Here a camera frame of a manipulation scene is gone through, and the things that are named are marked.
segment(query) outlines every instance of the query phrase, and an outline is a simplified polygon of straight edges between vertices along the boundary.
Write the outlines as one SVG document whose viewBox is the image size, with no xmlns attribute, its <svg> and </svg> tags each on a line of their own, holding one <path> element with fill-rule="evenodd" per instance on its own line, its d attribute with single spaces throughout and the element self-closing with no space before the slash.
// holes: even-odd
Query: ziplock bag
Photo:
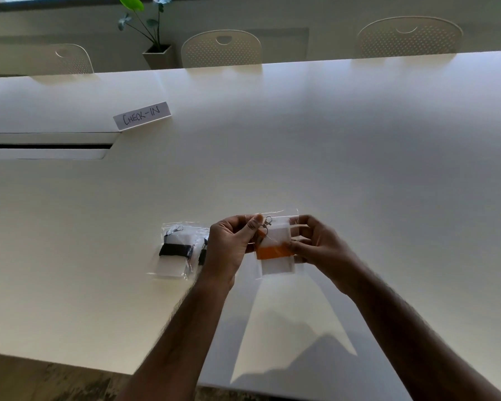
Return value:
<svg viewBox="0 0 501 401">
<path fill-rule="evenodd" d="M 255 234 L 255 253 L 260 266 L 258 278 L 282 273 L 301 273 L 293 254 L 283 246 L 292 236 L 299 235 L 299 211 L 262 213 L 263 223 Z"/>
<path fill-rule="evenodd" d="M 197 222 L 165 223 L 161 229 L 162 246 L 153 272 L 160 278 L 195 276 L 199 259 L 206 257 L 209 228 Z"/>
</svg>

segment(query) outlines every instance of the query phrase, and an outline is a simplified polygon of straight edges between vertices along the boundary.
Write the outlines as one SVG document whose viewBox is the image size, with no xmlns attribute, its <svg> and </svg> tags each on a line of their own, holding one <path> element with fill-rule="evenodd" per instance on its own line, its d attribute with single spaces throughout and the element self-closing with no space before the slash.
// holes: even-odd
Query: orange strap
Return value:
<svg viewBox="0 0 501 401">
<path fill-rule="evenodd" d="M 293 253 L 284 246 L 268 246 L 266 248 L 256 249 L 256 258 L 258 260 L 284 258 L 292 255 Z"/>
</svg>

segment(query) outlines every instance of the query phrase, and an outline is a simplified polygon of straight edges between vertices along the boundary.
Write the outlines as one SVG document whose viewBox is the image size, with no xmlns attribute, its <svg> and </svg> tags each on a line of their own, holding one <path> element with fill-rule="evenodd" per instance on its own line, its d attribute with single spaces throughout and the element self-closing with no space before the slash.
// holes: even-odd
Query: plant pot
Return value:
<svg viewBox="0 0 501 401">
<path fill-rule="evenodd" d="M 175 48 L 172 45 L 161 45 L 165 48 L 163 52 L 153 52 L 154 45 L 152 45 L 146 52 L 143 52 L 143 56 L 149 67 L 152 70 L 161 69 L 176 69 L 178 67 L 176 63 L 176 53 Z"/>
</svg>

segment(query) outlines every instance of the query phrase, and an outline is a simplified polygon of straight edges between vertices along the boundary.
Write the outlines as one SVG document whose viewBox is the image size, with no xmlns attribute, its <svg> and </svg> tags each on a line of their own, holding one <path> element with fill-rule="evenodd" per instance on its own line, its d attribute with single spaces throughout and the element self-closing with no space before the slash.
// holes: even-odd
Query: perforated chair back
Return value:
<svg viewBox="0 0 501 401">
<path fill-rule="evenodd" d="M 184 68 L 259 65 L 262 45 L 245 31 L 209 31 L 189 38 L 182 45 L 181 58 Z"/>
<path fill-rule="evenodd" d="M 0 44 L 0 75 L 37 76 L 94 73 L 84 48 L 73 44 Z"/>
<path fill-rule="evenodd" d="M 356 57 L 456 53 L 462 34 L 458 25 L 440 18 L 402 16 L 380 19 L 358 34 Z"/>
</svg>

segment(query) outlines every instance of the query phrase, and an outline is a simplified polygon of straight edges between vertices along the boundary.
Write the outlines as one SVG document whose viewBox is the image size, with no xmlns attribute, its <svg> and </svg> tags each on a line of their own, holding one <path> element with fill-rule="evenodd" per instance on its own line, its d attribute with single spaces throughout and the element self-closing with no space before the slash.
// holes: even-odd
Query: potted plant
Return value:
<svg viewBox="0 0 501 401">
<path fill-rule="evenodd" d="M 117 26 L 120 31 L 124 31 L 124 28 L 129 26 L 152 42 L 152 46 L 143 52 L 143 56 L 151 69 L 173 69 L 176 67 L 175 48 L 172 45 L 165 45 L 160 42 L 160 14 L 163 13 L 163 6 L 171 1 L 153 0 L 154 4 L 158 6 L 158 19 L 149 18 L 144 23 L 137 14 L 138 11 L 145 10 L 141 0 L 120 0 L 122 5 L 134 12 L 143 29 L 130 23 L 132 16 L 129 13 L 119 19 Z"/>
</svg>

